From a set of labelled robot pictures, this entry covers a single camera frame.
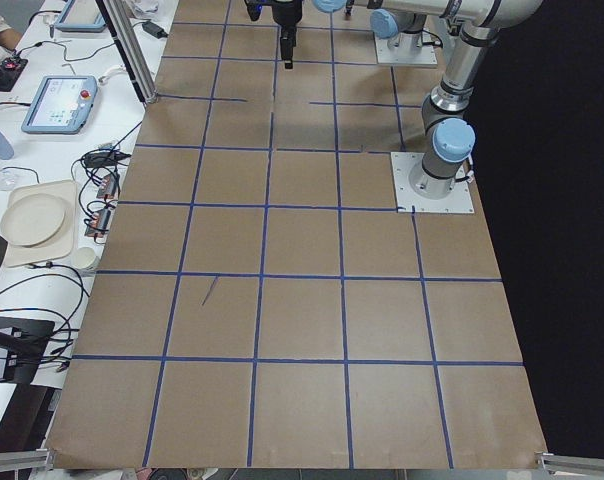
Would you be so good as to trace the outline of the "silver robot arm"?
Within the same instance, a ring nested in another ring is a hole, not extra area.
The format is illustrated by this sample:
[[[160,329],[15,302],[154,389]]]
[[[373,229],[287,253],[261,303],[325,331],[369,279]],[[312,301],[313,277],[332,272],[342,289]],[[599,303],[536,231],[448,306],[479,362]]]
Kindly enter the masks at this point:
[[[469,157],[475,133],[463,119],[473,82],[499,32],[522,23],[539,1],[370,1],[367,7],[461,20],[459,37],[440,84],[422,105],[427,148],[421,164],[409,174],[413,190],[429,199],[449,195],[460,165]]]
[[[260,19],[262,9],[270,7],[272,18],[280,27],[281,60],[286,69],[293,68],[297,44],[297,27],[303,17],[302,1],[245,1],[250,20]],[[425,30],[427,16],[381,7],[381,1],[369,1],[372,10],[369,26],[375,36],[377,63],[388,66],[435,68],[435,48],[441,45],[433,33]]]

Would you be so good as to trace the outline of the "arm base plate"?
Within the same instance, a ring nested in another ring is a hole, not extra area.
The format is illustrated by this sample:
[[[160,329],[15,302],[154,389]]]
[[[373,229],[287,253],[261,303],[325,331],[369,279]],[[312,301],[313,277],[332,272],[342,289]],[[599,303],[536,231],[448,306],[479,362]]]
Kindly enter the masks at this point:
[[[438,64],[433,38],[426,32],[376,37],[375,50],[380,65],[435,68]]]
[[[462,166],[449,179],[429,176],[423,153],[391,152],[396,210],[404,213],[473,214],[469,182]]]

